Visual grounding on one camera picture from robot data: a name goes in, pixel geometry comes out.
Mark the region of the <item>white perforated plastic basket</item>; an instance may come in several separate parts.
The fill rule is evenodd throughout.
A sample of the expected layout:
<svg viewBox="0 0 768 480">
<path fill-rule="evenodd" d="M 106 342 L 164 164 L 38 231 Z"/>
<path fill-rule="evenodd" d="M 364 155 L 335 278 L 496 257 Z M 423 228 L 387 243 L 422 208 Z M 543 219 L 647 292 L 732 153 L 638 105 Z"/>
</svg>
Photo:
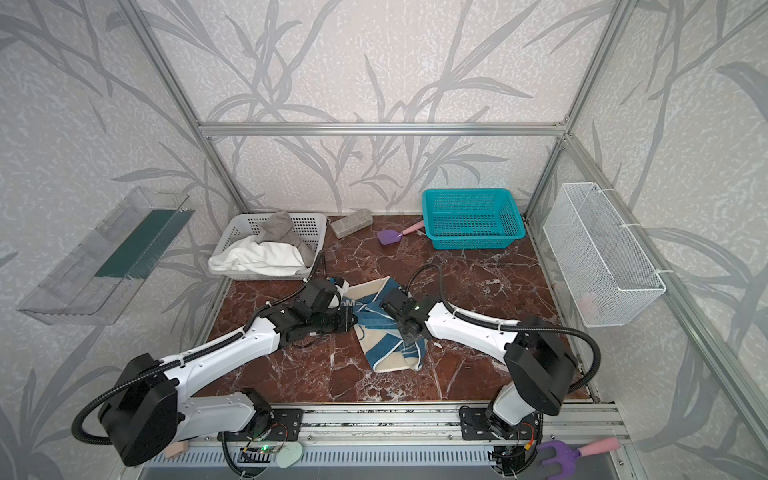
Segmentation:
<svg viewBox="0 0 768 480">
<path fill-rule="evenodd" d="M 319 213 L 259 213 L 234 217 L 208 259 L 213 275 L 237 281 L 303 280 L 324 243 Z"/>
</svg>

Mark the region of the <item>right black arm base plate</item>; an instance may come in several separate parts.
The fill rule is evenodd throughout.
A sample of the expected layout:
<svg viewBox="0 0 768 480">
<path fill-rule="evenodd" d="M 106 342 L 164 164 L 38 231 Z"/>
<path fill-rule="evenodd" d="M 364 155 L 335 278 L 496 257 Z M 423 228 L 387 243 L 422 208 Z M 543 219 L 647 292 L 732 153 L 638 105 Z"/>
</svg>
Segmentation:
<svg viewBox="0 0 768 480">
<path fill-rule="evenodd" d="M 486 407 L 463 405 L 459 409 L 459 420 L 463 440 L 527 443 L 536 438 L 536 429 L 541 424 L 542 416 L 535 412 L 524 417 L 519 424 L 510 426 L 498 417 L 489 415 Z"/>
</svg>

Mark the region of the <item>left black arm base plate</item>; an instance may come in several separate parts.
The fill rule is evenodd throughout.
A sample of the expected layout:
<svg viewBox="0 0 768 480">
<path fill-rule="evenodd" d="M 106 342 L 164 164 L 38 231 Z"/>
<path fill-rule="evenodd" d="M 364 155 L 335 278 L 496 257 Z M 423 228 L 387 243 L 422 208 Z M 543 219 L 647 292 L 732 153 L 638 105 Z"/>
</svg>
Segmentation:
<svg viewBox="0 0 768 480">
<path fill-rule="evenodd" d="M 296 441 L 302 425 L 304 411 L 299 408 L 273 409 L 258 413 L 253 420 L 250 438 L 255 441 Z"/>
</svg>

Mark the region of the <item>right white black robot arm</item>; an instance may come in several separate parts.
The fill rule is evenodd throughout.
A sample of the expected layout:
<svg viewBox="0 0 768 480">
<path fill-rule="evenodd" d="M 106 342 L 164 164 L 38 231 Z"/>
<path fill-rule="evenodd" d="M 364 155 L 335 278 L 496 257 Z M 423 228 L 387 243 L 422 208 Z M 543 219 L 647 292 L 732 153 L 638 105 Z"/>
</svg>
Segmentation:
<svg viewBox="0 0 768 480">
<path fill-rule="evenodd" d="M 498 427 L 516 426 L 534 413 L 557 416 L 566 396 L 586 386 L 601 366 L 601 350 L 593 337 L 538 317 L 487 317 L 437 297 L 417 300 L 402 287 L 387 293 L 380 306 L 405 338 L 453 341 L 504 363 L 511 383 L 500 389 L 487 410 L 489 421 Z M 592 351 L 591 365 L 578 380 L 577 360 L 566 348 L 565 336 L 583 341 Z"/>
</svg>

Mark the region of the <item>blue beige Doraemon towel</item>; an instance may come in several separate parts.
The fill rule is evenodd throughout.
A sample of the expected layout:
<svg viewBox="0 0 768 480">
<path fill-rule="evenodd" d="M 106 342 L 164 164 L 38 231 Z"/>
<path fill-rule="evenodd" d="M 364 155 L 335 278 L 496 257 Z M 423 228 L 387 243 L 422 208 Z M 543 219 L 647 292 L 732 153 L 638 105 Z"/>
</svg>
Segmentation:
<svg viewBox="0 0 768 480">
<path fill-rule="evenodd" d="M 424 363 L 426 341 L 404 340 L 396 322 L 380 306 L 399 287 L 394 279 L 385 277 L 352 286 L 344 296 L 344 304 L 357 317 L 354 331 L 359 345 L 375 373 L 419 371 Z"/>
</svg>

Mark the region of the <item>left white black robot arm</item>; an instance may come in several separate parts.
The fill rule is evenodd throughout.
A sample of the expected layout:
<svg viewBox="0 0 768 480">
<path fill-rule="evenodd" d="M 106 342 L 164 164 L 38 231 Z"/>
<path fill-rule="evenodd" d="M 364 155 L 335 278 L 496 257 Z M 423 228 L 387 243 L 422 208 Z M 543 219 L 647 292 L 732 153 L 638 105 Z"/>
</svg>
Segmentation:
<svg viewBox="0 0 768 480">
<path fill-rule="evenodd" d="M 197 394 L 233 370 L 309 336 L 346 333 L 357 322 L 340 277 L 315 278 L 286 300 L 259 309 L 244 326 L 185 352 L 132 359 L 117 383 L 74 418 L 72 436 L 110 445 L 126 466 L 154 458 L 169 445 L 218 432 L 237 432 L 269 415 L 254 391 Z"/>
</svg>

